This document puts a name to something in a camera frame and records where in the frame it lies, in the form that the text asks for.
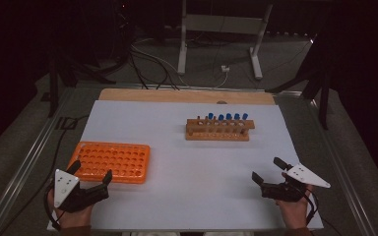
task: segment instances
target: human hand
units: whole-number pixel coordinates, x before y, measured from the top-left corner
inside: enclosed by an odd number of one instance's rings
[[[313,186],[307,185],[306,188],[312,191]],[[305,198],[300,199],[296,203],[276,200],[276,205],[281,208],[283,222],[288,229],[305,228],[307,226],[306,214],[308,201]]]
[[[58,222],[62,229],[91,225],[92,209],[94,208],[94,205],[87,206],[86,208],[73,213],[65,212],[64,210],[54,207],[54,189],[51,189],[48,193],[47,202],[50,205],[50,208],[54,209],[56,212],[57,218],[59,218]]]

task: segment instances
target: metal frame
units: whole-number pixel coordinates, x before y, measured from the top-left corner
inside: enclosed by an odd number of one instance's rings
[[[257,34],[256,44],[254,45],[254,47],[250,48],[250,58],[254,70],[254,77],[256,79],[263,78],[262,69],[260,68],[260,62],[257,54],[266,31],[266,26],[270,14],[272,12],[272,4],[267,5],[264,17],[262,19],[257,19],[187,14],[186,0],[183,0],[182,3],[182,28],[180,38],[179,62],[177,66],[177,73],[180,76],[183,76],[186,70],[186,31],[201,30]]]

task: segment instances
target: metal rail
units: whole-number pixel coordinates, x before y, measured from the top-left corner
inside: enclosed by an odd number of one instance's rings
[[[307,105],[310,110],[312,119],[314,120],[314,124],[319,124],[320,122],[318,119],[318,106],[315,100],[312,100]],[[316,126],[327,147],[328,155],[330,157],[329,159],[343,188],[346,200],[348,201],[348,205],[354,215],[354,219],[361,231],[361,235],[376,236],[377,234],[370,219],[368,218],[366,211],[364,210],[360,197],[358,196],[357,191],[355,190],[350,178],[348,177],[347,170],[343,165],[341,155],[337,152],[334,141],[331,139],[329,133],[325,131],[321,125]]]
[[[36,161],[38,160],[42,149],[45,147],[48,138],[54,130],[56,121],[60,114],[60,110],[63,108],[66,101],[71,97],[72,93],[72,88],[65,88],[65,91],[60,97],[59,109],[54,113],[52,118],[47,119],[23,163],[20,165],[17,172],[12,177],[5,191],[3,192],[0,198],[0,229],[3,225],[4,220],[8,216],[8,213],[12,205],[14,204],[18,194],[21,192],[26,180],[30,176],[30,173],[32,172],[32,169]]]

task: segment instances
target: robotic hand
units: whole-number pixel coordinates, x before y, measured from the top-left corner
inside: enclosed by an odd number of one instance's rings
[[[305,198],[311,205],[311,210],[306,217],[306,223],[309,223],[313,215],[318,210],[318,200],[311,192],[315,197],[315,208],[312,201],[306,195],[307,185],[310,184],[324,188],[330,188],[331,185],[301,164],[292,166],[290,164],[286,164],[278,157],[274,158],[273,163],[280,169],[287,171],[284,175],[284,182],[280,184],[269,184],[264,183],[264,180],[255,172],[253,172],[251,176],[253,181],[260,186],[262,190],[262,197],[284,202],[298,202],[302,198]]]
[[[73,174],[81,167],[79,160],[75,161],[68,170],[57,169],[55,177],[47,187],[44,194],[44,207],[52,226],[60,230],[60,225],[53,218],[47,203],[47,195],[54,189],[54,207],[67,212],[75,212],[91,206],[109,197],[107,186],[112,180],[112,171],[109,170],[102,180],[102,184],[89,189],[81,189],[80,180]]]

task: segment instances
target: wooden board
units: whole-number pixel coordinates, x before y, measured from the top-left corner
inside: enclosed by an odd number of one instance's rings
[[[273,96],[262,91],[106,88],[99,100],[275,105]]]

